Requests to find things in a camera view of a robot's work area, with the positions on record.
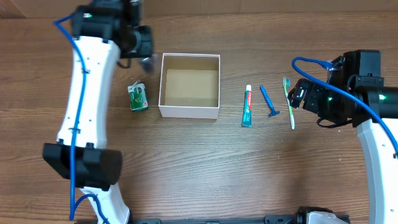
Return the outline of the blue disposable razor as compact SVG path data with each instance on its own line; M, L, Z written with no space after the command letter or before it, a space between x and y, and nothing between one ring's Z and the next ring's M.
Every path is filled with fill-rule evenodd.
M275 110L274 105L272 104L271 99L270 99L269 95L267 94L266 89L264 88L263 85L260 86L260 90L261 90L261 93L262 93L262 95L263 95L263 97L264 97L264 99L265 99L265 101L266 101L266 103L267 103L267 105L268 105L268 107L269 107L269 109L271 111L269 113L269 117L278 115L280 113L280 111L276 111Z

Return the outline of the clear spray bottle dark liquid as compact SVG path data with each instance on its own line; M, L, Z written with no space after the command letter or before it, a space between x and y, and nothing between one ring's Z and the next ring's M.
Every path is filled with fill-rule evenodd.
M152 54L150 57L140 58L139 62L143 71L147 73L154 72L157 66L157 59L158 59L157 54Z

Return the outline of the green Dettol soap packet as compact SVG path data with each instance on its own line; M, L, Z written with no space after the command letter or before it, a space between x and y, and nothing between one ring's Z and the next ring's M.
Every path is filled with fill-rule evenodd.
M128 86L127 90L132 111L142 111L149 108L145 84L138 80L133 85Z

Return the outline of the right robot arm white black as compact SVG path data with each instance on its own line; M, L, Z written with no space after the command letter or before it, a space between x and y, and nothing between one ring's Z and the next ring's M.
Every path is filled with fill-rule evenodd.
M302 78L289 105L357 130L366 164L369 222L397 223L397 88L384 84L378 50L345 52L332 61L296 57Z

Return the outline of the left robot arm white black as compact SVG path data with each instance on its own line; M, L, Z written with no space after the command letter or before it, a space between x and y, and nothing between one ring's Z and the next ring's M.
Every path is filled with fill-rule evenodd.
M152 31L141 24L144 6L137 0L92 1L78 6L55 26L72 46L73 71L65 117L54 143L43 148L44 160L70 184L70 214L83 200L98 223L132 223L118 181L121 152L107 147L106 118L111 82L121 60L140 60L150 70Z

